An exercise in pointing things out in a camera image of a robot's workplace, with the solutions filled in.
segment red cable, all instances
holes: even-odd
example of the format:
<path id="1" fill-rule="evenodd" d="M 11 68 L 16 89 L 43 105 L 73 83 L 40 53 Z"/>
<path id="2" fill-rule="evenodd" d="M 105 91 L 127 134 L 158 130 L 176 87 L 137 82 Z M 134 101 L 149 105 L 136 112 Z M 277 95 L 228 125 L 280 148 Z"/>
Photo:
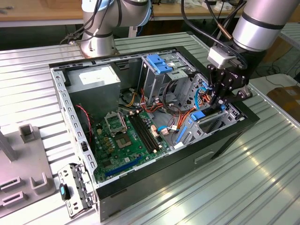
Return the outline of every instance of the red cable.
<path id="1" fill-rule="evenodd" d="M 88 113 L 85 111 L 85 109 L 83 109 L 80 105 L 75 105 L 76 107 L 80 108 L 82 111 L 84 111 L 86 117 L 88 118 L 88 122 L 89 122 L 89 132 L 90 132 L 90 143 L 91 143 L 91 137 L 92 137 L 92 130 L 91 130 L 91 125 L 90 125 L 90 118 Z"/>

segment power cable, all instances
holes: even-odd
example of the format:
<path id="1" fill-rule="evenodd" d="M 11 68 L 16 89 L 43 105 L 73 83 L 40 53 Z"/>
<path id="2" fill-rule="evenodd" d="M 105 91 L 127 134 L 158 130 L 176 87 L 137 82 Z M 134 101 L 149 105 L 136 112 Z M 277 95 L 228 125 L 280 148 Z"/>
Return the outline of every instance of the power cable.
<path id="1" fill-rule="evenodd" d="M 199 34 L 202 34 L 208 38 L 210 38 L 211 40 L 213 40 L 214 42 L 216 42 L 217 44 L 219 44 L 221 47 L 223 47 L 227 52 L 231 53 L 232 55 L 234 55 L 235 57 L 237 57 L 237 59 L 242 63 L 241 65 L 241 69 L 247 69 L 248 64 L 245 60 L 245 58 L 243 56 L 241 56 L 236 50 L 232 49 L 231 47 L 229 47 L 228 45 L 224 44 L 222 41 L 216 39 L 215 37 L 213 37 L 212 35 L 206 33 L 205 31 L 197 28 L 195 25 L 193 25 L 187 18 L 185 11 L 184 11 L 184 0 L 181 0 L 181 14 L 183 17 L 183 20 L 186 22 L 186 24 L 194 29 L 196 32 L 198 32 Z"/>

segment ram slot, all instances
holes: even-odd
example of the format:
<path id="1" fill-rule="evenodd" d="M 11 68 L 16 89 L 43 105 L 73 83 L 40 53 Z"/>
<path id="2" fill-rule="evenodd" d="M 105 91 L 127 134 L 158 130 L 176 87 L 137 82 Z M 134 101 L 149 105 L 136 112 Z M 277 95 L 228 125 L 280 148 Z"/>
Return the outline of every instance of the ram slot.
<path id="1" fill-rule="evenodd" d="M 129 121 L 131 122 L 137 135 L 140 137 L 141 141 L 145 145 L 149 154 L 151 154 L 154 150 L 159 149 L 157 142 L 155 141 L 154 137 L 147 129 L 146 125 L 144 124 L 140 116 L 138 115 L 130 116 Z"/>

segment wooden table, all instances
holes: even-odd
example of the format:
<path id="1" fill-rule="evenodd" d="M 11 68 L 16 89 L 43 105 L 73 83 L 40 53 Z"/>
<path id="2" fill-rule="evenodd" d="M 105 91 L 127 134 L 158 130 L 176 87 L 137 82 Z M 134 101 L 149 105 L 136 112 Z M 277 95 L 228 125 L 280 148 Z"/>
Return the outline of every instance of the wooden table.
<path id="1" fill-rule="evenodd" d="M 0 14 L 0 27 L 45 26 L 83 23 L 83 13 L 79 9 L 50 9 L 45 0 L 1 0 L 0 8 L 14 6 L 7 15 Z M 204 7 L 187 8 L 189 19 L 209 19 L 211 15 Z M 220 18 L 230 11 L 221 13 Z M 182 20 L 180 4 L 154 5 L 154 20 Z"/>

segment blue pcie slot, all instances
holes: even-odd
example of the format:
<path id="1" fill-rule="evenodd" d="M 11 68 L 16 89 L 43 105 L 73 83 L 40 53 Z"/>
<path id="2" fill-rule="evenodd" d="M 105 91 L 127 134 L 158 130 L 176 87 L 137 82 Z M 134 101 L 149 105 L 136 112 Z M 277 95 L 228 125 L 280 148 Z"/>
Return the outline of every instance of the blue pcie slot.
<path id="1" fill-rule="evenodd" d="M 136 165 L 140 161 L 141 158 L 142 157 L 138 157 L 135 160 L 133 160 L 133 161 L 127 163 L 127 164 L 124 164 L 124 165 L 122 165 L 122 166 L 120 166 L 118 168 L 115 168 L 115 169 L 113 169 L 113 170 L 111 170 L 109 172 L 106 172 L 105 176 L 109 177 L 109 176 L 115 175 L 116 173 L 119 173 L 119 172 L 121 172 L 123 170 L 126 170 L 126 169 L 130 168 L 130 167 Z"/>

